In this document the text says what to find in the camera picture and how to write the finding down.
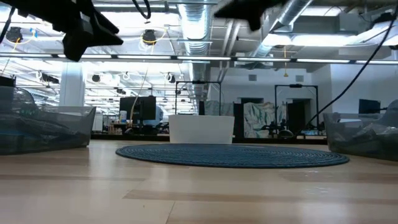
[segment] computer monitor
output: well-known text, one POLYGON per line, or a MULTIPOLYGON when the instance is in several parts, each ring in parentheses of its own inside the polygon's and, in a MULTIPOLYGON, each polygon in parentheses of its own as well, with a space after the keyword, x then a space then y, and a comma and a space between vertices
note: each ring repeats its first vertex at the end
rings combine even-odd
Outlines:
POLYGON ((359 114, 380 113, 380 101, 359 100, 359 114))
MULTIPOLYGON (((131 108, 134 104, 136 97, 124 97, 120 98, 120 107, 119 111, 127 111, 127 119, 130 119, 131 108)), ((139 97, 137 99, 136 105, 134 106, 133 111, 133 120, 137 121, 138 119, 142 120, 153 120, 156 119, 156 97, 147 96, 147 97, 139 97)))

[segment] wooden floor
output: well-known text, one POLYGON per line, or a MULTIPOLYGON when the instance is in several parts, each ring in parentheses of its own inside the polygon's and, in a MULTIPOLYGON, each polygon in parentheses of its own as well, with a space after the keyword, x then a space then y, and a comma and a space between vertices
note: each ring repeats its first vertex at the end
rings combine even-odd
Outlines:
POLYGON ((0 157, 0 223, 398 223, 396 162, 351 156, 333 167, 219 169, 114 153, 148 143, 0 157))

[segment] metal frame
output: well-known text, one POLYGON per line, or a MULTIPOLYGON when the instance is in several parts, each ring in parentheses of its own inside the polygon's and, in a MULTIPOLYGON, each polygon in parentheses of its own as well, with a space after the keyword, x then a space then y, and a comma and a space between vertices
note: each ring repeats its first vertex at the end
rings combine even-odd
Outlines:
POLYGON ((175 82, 175 108, 174 108, 174 114, 177 114, 177 92, 178 92, 178 84, 180 83, 191 83, 195 85, 206 85, 206 84, 218 84, 220 87, 219 91, 219 97, 220 97, 220 103, 218 104, 218 114, 221 116, 221 82, 206 82, 206 81, 176 81, 175 82))
MULTIPOLYGON (((301 85, 301 84, 293 84, 293 85, 275 85, 275 124, 278 122, 278 115, 277 115, 277 102, 278 102, 278 96, 277 96, 277 89, 278 87, 289 87, 289 88, 303 88, 303 87, 312 87, 315 89, 315 98, 316 98, 316 107, 317 107, 317 114, 319 113, 319 99, 318 99, 318 86, 317 85, 301 85)), ((317 129, 319 132, 319 114, 317 115, 317 129)))

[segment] ceiling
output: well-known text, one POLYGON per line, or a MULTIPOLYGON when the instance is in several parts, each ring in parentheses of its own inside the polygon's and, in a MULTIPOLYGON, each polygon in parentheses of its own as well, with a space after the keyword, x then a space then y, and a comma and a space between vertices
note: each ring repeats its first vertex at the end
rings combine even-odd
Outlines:
MULTIPOLYGON (((99 1, 93 0, 94 5, 115 24, 120 32, 118 36, 123 39, 124 44, 120 46, 92 47, 87 49, 86 54, 153 54, 153 55, 185 55, 187 54, 184 37, 182 19, 178 12, 177 3, 189 0, 170 0, 169 12, 161 12, 165 1, 151 1, 153 6, 159 7, 152 13, 152 17, 147 21, 133 7, 126 7, 132 4, 130 0, 125 1, 99 1), (142 33, 145 30, 155 30, 157 42, 155 45, 146 45, 142 42, 142 33)), ((211 11, 215 12, 224 5, 226 1, 207 1, 211 11)), ((355 42, 351 44, 327 46, 330 41, 320 42, 318 46, 314 43, 313 37, 322 34, 322 37, 333 35, 337 37, 357 37, 359 34, 371 30, 371 23, 382 12, 388 11, 396 1, 394 0, 367 0, 367 1, 336 1, 336 0, 314 0, 301 16, 295 21, 294 28, 290 33, 276 32, 271 35, 267 26, 272 26, 275 18, 280 13, 280 8, 267 11, 264 16, 263 28, 257 32, 251 32, 245 21, 227 21, 225 19, 215 19, 211 17, 210 36, 207 44, 209 51, 207 56, 214 55, 236 55, 243 54, 251 56, 252 53, 263 43, 264 38, 274 35, 276 44, 271 45, 268 57, 288 57, 288 58, 353 58, 367 59, 368 52, 374 49, 374 43, 370 39, 366 42, 355 42), (296 37, 313 35, 310 44, 295 44, 296 37), (285 46, 278 46, 282 37, 288 37, 289 43, 285 46)), ((7 6, 0 10, 0 23, 4 25, 8 15, 7 6)), ((23 18, 18 15, 12 17, 11 27, 21 27, 23 35, 22 44, 5 40, 0 46, 0 52, 14 52, 20 54, 62 54, 63 53, 63 33, 54 31, 51 24, 35 18, 23 18), (34 37, 32 30, 35 30, 37 37, 34 37)), ((389 56, 388 47, 380 51, 376 58, 389 56)), ((39 104, 57 105, 59 99, 59 85, 43 83, 37 78, 38 71, 49 74, 62 81, 62 67, 65 60, 32 60, 26 58, 0 58, 0 67, 6 68, 3 75, 15 75, 17 85, 34 94, 39 104)), ((144 84, 143 90, 139 95, 154 95, 158 97, 159 105, 164 109, 165 114, 174 113, 175 84, 167 81, 167 75, 174 75, 177 80, 192 80, 192 71, 189 63, 142 63, 142 62, 110 62, 110 61, 91 61, 82 62, 87 73, 86 83, 86 104, 95 105, 107 114, 114 114, 118 111, 118 99, 124 96, 136 96, 139 88, 144 84), (101 82, 93 82, 93 75, 101 75, 101 82), (116 93, 113 87, 119 87, 126 91, 126 95, 116 93)), ((285 63, 273 63, 266 68, 278 70, 283 68, 285 63)), ((219 67, 219 63, 211 63, 211 67, 219 67)), ((319 64, 293 63, 289 68, 305 68, 307 72, 319 68, 319 64)), ((216 75, 210 75, 213 81, 216 75)), ((197 108, 193 98, 193 91, 197 91, 197 86, 185 86, 181 95, 178 96, 178 112, 196 113, 197 108)))

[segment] door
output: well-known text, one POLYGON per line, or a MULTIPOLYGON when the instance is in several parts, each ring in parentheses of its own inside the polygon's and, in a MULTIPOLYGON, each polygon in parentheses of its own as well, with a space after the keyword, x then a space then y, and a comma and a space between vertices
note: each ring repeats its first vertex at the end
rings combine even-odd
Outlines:
POLYGON ((287 126, 296 134, 305 126, 305 102, 298 101, 287 104, 287 126))

